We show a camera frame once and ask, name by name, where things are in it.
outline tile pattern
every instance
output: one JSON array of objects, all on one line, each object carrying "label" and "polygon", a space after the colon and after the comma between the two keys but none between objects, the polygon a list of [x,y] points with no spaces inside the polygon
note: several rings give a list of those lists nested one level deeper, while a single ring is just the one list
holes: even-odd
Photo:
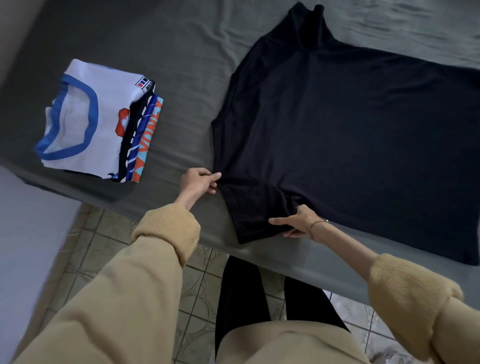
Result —
[{"label": "tile pattern", "polygon": [[[40,331],[118,251],[127,247],[135,226],[135,222],[114,212],[87,204],[82,206],[72,226],[72,231],[80,234],[78,242]],[[227,259],[225,253],[198,245],[183,269],[172,364],[209,363],[215,346],[216,310]],[[260,271],[271,318],[285,320],[284,277],[267,269]],[[387,348],[405,352],[370,306],[328,291],[325,294],[369,358]]]}]

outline leg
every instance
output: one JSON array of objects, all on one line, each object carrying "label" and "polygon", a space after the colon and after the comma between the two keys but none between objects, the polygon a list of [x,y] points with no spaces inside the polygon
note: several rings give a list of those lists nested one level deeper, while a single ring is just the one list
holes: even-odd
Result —
[{"label": "leg", "polygon": [[288,320],[322,322],[349,331],[320,288],[285,277],[285,305]]},{"label": "leg", "polygon": [[242,326],[270,321],[260,271],[230,256],[223,271],[215,325],[215,356],[223,337]]}]

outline logo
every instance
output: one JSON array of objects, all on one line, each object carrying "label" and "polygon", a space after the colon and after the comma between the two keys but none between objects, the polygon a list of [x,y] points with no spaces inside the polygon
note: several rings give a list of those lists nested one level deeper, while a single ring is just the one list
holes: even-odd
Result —
[{"label": "logo", "polygon": [[153,82],[150,81],[148,78],[146,77],[142,77],[136,84],[138,87],[140,87],[144,93],[146,93],[148,90],[150,90],[150,88],[152,87],[153,85]]},{"label": "logo", "polygon": [[127,130],[128,119],[130,118],[130,110],[123,108],[119,111],[119,122],[115,128],[115,133],[122,138],[125,136]]}]

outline rolled-up cuff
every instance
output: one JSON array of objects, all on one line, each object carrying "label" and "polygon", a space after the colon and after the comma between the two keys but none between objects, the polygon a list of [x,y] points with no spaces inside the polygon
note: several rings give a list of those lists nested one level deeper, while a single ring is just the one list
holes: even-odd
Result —
[{"label": "rolled-up cuff", "polygon": [[197,246],[200,225],[182,205],[170,204],[147,211],[134,230],[130,243],[140,235],[154,235],[172,244],[183,267]]},{"label": "rolled-up cuff", "polygon": [[417,359],[430,357],[433,326],[450,297],[463,300],[460,286],[427,268],[389,254],[370,270],[370,303],[392,334]]}]

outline gray bed sheet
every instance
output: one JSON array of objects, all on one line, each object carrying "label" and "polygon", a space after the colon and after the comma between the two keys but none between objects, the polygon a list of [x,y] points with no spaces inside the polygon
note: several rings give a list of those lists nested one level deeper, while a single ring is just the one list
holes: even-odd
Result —
[{"label": "gray bed sheet", "polygon": [[[480,68],[478,1],[321,1],[328,27],[341,41]],[[304,3],[310,9],[315,4]],[[27,180],[136,220],[145,211],[172,202],[187,168],[213,165],[210,122],[220,110],[230,75],[252,44],[293,4],[287,0],[48,2],[0,93],[2,164]],[[139,184],[47,169],[34,154],[32,149],[44,132],[44,108],[57,94],[59,79],[72,58],[144,73],[157,82],[164,105]],[[240,246],[220,195],[205,196],[193,213],[202,226],[201,243],[368,302],[366,284],[324,246],[280,237]],[[409,259],[454,279],[466,301],[480,308],[480,267],[340,228],[379,253]]]}]

